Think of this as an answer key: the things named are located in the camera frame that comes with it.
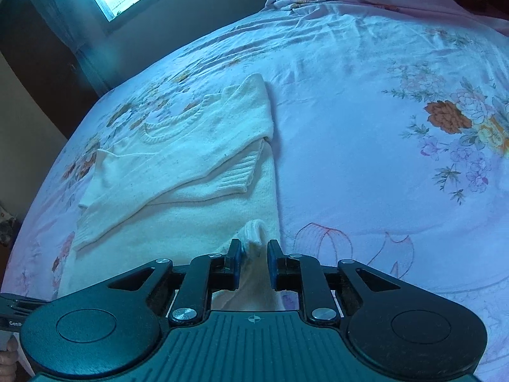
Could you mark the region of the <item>person's left hand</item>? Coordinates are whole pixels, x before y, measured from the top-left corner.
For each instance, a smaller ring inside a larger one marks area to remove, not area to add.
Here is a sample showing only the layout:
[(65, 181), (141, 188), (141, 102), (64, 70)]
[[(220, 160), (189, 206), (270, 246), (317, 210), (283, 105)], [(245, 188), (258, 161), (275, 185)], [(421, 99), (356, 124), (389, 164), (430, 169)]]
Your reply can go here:
[(14, 382), (17, 377), (18, 342), (15, 336), (8, 340), (0, 354), (0, 382)]

